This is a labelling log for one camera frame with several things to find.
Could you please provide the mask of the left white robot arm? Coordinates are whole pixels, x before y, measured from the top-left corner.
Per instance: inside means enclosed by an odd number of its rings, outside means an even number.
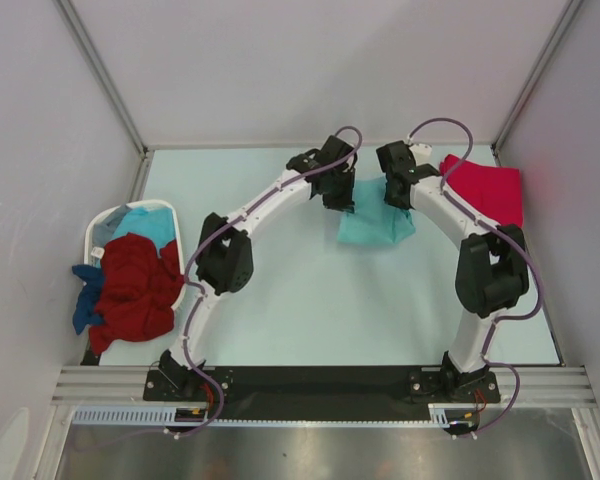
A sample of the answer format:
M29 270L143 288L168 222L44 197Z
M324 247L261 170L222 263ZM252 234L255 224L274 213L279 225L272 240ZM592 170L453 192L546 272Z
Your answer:
M255 237L291 208L320 196L330 210L354 210L355 164L362 135L351 145L341 138L340 128L322 147L292 157L276 180L255 199L234 212L209 214L202 225L199 243L185 267L185 283L196 296L177 339L158 362L167 389L187 400L211 383L203 372L205 359L197 349L212 313L230 294L243 289L254 273Z

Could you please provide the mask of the teal t-shirt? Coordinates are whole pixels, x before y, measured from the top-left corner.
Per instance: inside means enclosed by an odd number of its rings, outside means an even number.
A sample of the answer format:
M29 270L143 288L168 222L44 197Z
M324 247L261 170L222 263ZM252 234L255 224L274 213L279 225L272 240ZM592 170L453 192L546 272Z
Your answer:
M416 232L407 210L384 201L386 180L357 180L353 190L354 211L342 214L337 241L349 245L384 247L396 245Z

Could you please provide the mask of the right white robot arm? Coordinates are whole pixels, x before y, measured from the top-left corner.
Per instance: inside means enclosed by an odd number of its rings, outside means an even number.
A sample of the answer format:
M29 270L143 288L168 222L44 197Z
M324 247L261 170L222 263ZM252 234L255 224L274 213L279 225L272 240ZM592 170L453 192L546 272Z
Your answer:
M441 391L453 401L473 394L489 372L490 345L499 323L529 290L522 230L499 225L451 189L430 164L419 164L412 146L396 141L376 149L385 174L385 202L426 216L458 249L455 292L463 307L456 337L443 355Z

